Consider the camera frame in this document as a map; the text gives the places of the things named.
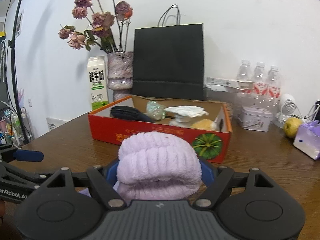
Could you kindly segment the person hand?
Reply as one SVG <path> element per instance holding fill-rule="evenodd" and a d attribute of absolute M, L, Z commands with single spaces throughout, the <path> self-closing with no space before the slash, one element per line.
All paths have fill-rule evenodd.
<path fill-rule="evenodd" d="M 3 216 L 5 215 L 6 207 L 5 207 L 5 201 L 0 200 L 0 225 L 3 223 Z"/>

